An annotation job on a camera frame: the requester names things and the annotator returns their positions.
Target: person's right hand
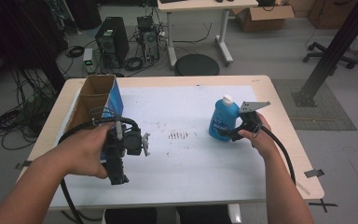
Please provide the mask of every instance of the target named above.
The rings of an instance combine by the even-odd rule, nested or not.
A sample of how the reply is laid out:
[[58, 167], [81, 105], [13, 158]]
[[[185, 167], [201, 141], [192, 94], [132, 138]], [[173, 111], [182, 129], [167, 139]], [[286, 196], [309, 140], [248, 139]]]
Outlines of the person's right hand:
[[[257, 116], [260, 118], [262, 125], [271, 130], [271, 127], [269, 127], [269, 124], [264, 116], [260, 113], [257, 113]], [[266, 159], [271, 153], [277, 152], [277, 147], [275, 146], [272, 138], [262, 130], [260, 130], [258, 134], [254, 134], [246, 130], [240, 130], [238, 134], [249, 139], [264, 159]]]

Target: blue bottle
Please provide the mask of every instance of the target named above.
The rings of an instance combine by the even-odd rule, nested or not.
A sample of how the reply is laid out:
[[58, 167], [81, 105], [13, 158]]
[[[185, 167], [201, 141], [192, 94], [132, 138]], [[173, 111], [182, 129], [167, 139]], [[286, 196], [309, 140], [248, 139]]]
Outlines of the blue bottle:
[[235, 121], [240, 114], [240, 108], [234, 103], [230, 95], [225, 95], [223, 99], [218, 100], [214, 105], [215, 110], [209, 125], [209, 134], [218, 140], [229, 141], [228, 136], [222, 136], [217, 130], [235, 129]]

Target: person's left arm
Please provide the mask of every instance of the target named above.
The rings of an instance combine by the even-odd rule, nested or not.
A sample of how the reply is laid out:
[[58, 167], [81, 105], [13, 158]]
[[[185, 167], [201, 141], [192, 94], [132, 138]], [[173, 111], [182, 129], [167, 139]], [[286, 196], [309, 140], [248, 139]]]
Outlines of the person's left arm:
[[81, 131], [37, 158], [0, 205], [0, 223], [42, 223], [62, 179], [68, 175], [107, 178], [100, 162], [112, 123]]

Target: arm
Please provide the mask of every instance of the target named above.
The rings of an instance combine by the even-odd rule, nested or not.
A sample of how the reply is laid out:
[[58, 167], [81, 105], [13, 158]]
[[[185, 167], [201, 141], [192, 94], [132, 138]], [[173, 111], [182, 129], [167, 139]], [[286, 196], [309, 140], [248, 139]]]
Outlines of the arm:
[[100, 162], [112, 123], [76, 133], [32, 162], [0, 205], [0, 223], [42, 223], [62, 179], [68, 175], [107, 178]]
[[[258, 116], [270, 130], [266, 119], [261, 114]], [[257, 137], [245, 130], [239, 134], [248, 138], [264, 159], [268, 223], [313, 223], [310, 210], [290, 178], [273, 140], [263, 131]]]

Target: white bottle cap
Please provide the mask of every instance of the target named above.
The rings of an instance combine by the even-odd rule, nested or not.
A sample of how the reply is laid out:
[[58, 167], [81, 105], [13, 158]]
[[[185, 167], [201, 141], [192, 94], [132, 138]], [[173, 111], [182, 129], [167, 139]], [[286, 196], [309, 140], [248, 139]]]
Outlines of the white bottle cap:
[[223, 105], [229, 106], [234, 103], [234, 100], [232, 99], [232, 96], [225, 94], [223, 96]]

